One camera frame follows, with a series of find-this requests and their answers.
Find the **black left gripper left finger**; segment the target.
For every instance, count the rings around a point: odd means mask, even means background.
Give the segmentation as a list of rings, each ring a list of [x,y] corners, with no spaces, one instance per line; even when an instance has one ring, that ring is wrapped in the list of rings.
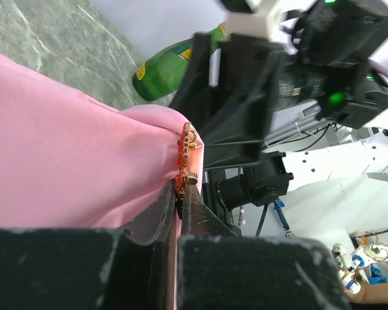
[[[0,229],[0,309],[172,309],[175,183],[118,229]]]

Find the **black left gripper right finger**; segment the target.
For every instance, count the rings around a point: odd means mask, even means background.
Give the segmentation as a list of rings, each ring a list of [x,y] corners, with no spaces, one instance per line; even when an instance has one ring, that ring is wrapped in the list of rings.
[[[319,241],[236,236],[188,185],[177,250],[179,309],[348,309]]]

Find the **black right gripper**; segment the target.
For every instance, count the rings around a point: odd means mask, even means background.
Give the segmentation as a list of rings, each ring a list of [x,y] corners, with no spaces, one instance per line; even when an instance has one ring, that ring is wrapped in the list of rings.
[[[211,36],[196,33],[184,78],[169,107],[192,122],[204,142],[204,169],[259,161],[274,112],[320,94],[320,71],[281,43],[232,34],[216,44],[219,80],[210,86]]]

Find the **red maple leaf brooch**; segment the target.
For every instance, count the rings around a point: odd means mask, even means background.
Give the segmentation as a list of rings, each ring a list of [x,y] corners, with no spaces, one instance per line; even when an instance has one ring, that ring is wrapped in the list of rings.
[[[185,197],[186,185],[196,185],[198,182],[198,175],[195,172],[188,170],[189,152],[197,150],[200,146],[196,142],[197,131],[191,127],[190,122],[183,125],[182,133],[177,141],[178,156],[176,163],[178,165],[178,174],[175,176],[175,205],[178,217],[182,219],[183,202]]]

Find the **pink t-shirt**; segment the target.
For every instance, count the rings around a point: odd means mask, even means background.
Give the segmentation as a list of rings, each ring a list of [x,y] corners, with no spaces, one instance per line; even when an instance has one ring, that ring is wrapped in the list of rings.
[[[175,183],[186,122],[159,105],[116,110],[0,54],[0,229],[121,228]]]

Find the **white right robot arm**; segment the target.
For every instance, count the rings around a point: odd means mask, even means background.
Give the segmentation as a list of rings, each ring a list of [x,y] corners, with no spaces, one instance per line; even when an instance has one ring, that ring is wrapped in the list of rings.
[[[271,134],[275,111],[315,101],[299,123],[308,133],[359,129],[388,108],[388,84],[371,55],[388,38],[383,1],[315,1],[292,10],[287,30],[296,53],[249,31],[219,39],[195,34],[193,55],[171,107],[205,143],[202,197],[230,211],[247,203],[269,204],[284,195],[294,174],[266,142],[283,141],[292,129]]]

